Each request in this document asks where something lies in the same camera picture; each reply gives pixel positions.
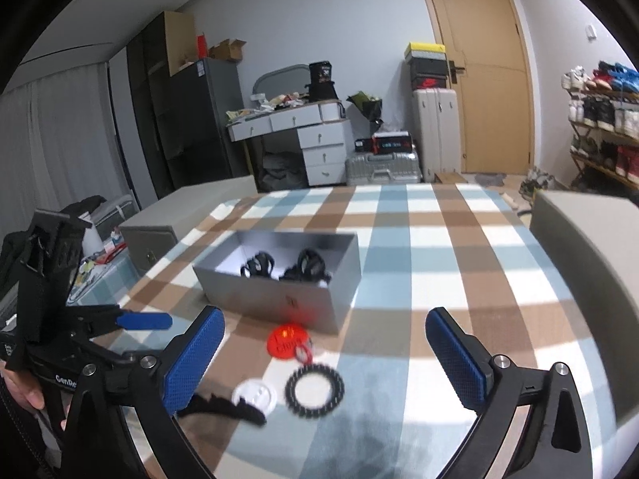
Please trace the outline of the left hand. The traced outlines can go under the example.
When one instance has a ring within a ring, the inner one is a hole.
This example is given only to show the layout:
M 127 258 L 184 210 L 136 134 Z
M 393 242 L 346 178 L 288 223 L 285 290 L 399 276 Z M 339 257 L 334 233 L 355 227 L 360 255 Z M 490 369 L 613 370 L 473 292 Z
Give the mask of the left hand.
M 30 412 L 44 409 L 42 388 L 35 377 L 26 371 L 1 369 L 6 387 L 16 403 Z

